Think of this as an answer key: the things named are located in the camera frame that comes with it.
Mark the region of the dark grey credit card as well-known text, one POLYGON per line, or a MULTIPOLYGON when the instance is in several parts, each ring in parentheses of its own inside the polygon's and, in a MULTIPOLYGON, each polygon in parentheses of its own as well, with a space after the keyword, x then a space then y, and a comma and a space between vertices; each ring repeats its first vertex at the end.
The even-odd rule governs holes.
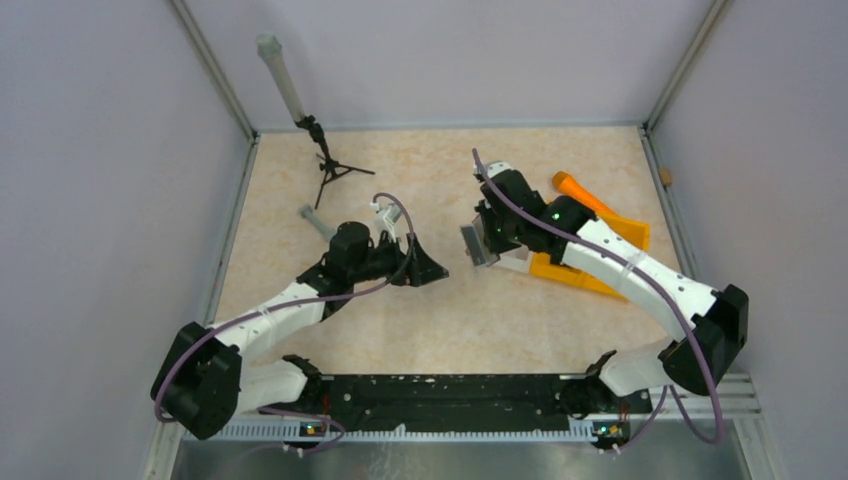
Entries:
POLYGON ((461 225, 460 233, 465 243, 466 255, 474 267, 490 267, 500 260, 497 254, 485 246, 483 227, 478 220, 461 225))

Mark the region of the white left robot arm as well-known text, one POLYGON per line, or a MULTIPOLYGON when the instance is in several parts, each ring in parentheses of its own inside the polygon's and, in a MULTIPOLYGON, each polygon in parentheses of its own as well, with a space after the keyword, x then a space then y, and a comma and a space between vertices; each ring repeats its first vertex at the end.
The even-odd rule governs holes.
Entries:
POLYGON ((377 239, 360 222, 340 225, 321 259, 272 299, 229 321, 182 327, 151 387, 154 414, 205 440, 235 415, 301 399, 317 370, 288 356, 263 367, 256 357, 288 336, 327 320, 358 297, 388 285, 421 287, 448 278, 409 233, 407 245, 383 231, 377 239))

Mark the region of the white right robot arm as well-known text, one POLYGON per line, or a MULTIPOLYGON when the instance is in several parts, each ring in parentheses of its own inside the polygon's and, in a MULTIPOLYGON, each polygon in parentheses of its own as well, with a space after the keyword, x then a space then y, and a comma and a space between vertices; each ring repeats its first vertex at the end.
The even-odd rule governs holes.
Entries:
POLYGON ((476 169, 482 243, 498 256, 521 246, 588 273, 647 312, 666 338, 615 352, 590 369, 614 394, 674 385, 708 396, 747 341, 749 297, 695 281, 637 248, 569 196, 545 202, 505 162, 476 169))

